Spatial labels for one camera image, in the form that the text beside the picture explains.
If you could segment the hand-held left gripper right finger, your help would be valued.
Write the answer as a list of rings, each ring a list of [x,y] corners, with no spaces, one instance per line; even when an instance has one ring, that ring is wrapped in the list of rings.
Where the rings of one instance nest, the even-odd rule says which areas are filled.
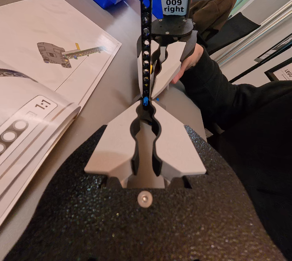
[[[155,102],[151,102],[152,168],[168,182],[184,176],[204,175],[207,170],[187,133],[186,126]]]

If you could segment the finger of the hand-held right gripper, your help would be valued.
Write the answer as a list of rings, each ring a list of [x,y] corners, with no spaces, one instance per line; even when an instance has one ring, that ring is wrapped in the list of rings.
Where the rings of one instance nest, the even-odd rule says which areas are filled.
[[[138,83],[139,89],[141,93],[141,97],[143,97],[143,64],[142,64],[142,51],[141,48],[137,48],[137,70],[138,70]]]
[[[174,42],[166,47],[167,57],[161,63],[160,71],[155,76],[151,99],[155,99],[181,69],[181,56],[185,45],[186,42]]]

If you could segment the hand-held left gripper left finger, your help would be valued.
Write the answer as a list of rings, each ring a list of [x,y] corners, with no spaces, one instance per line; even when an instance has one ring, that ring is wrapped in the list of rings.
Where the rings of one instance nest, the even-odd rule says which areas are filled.
[[[106,126],[84,171],[89,174],[115,177],[122,188],[129,177],[137,175],[139,151],[137,133],[140,131],[141,102],[135,102]]]

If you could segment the black toy beam assembly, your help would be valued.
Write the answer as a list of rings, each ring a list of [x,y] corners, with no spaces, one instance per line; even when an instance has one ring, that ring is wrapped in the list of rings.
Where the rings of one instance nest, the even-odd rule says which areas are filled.
[[[149,115],[151,82],[151,20],[152,0],[141,2],[142,103],[143,116]]]

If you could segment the grey desk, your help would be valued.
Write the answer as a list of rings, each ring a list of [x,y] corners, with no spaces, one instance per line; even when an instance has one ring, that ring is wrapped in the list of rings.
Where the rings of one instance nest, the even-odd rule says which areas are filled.
[[[1,5],[21,0],[1,0]],[[122,43],[81,114],[41,165],[1,226],[1,260],[196,260],[191,189],[154,189],[141,208],[140,190],[101,188],[102,177],[65,164],[89,160],[104,127],[138,94],[136,41],[140,2],[109,9],[65,0]]]

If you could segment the person's right hand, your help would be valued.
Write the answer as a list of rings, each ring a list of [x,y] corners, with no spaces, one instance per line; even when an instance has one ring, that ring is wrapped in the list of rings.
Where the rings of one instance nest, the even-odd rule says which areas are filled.
[[[203,47],[196,43],[193,53],[181,63],[181,68],[171,80],[171,83],[176,84],[187,70],[189,70],[191,67],[195,66],[198,63],[202,54]]]

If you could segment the black office chair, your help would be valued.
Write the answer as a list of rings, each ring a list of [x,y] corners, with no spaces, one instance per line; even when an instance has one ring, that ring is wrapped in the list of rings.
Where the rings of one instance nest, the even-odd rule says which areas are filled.
[[[216,35],[207,40],[206,51],[209,55],[212,55],[220,49],[246,37],[260,26],[239,12],[228,19]]]

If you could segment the person in black sweatshirt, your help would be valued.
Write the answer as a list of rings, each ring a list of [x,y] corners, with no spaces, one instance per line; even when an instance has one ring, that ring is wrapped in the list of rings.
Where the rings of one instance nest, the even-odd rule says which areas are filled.
[[[218,152],[247,190],[272,241],[291,260],[291,91],[247,115],[219,136]]]

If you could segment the white instruction booklet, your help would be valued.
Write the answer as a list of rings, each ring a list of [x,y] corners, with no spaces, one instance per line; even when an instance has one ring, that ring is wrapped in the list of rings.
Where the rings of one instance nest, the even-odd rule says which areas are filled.
[[[3,5],[0,19],[2,225],[122,44],[65,0]]]

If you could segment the black framed sign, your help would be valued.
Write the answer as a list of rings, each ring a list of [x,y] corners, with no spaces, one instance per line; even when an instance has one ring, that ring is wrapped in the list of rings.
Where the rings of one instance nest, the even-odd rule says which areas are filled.
[[[292,63],[285,66],[277,65],[265,72],[270,81],[292,81]]]

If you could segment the silver metal frame post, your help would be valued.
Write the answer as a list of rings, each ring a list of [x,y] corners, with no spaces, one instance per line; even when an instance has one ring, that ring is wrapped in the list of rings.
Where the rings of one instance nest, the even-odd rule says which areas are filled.
[[[292,0],[288,1],[282,7],[280,7],[277,11],[275,11],[272,15],[270,15],[266,20],[264,20],[261,26],[248,34],[247,36],[243,37],[242,39],[238,40],[234,43],[231,47],[229,47],[224,53],[220,56],[217,56],[214,60],[219,64],[224,64],[241,51],[249,47],[253,44],[257,39],[263,37],[267,34],[270,30],[279,26],[282,22],[286,19],[290,18],[292,14]]]

